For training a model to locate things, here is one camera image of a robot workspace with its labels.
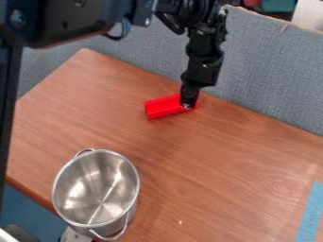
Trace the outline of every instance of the blue carpet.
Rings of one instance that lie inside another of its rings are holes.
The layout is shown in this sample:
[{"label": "blue carpet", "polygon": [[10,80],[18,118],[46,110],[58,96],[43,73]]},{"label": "blue carpet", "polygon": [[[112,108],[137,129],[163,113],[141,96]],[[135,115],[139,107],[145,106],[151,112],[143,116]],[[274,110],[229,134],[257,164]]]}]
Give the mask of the blue carpet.
[{"label": "blue carpet", "polygon": [[11,186],[6,186],[0,227],[16,224],[42,242],[58,242],[67,224]]}]

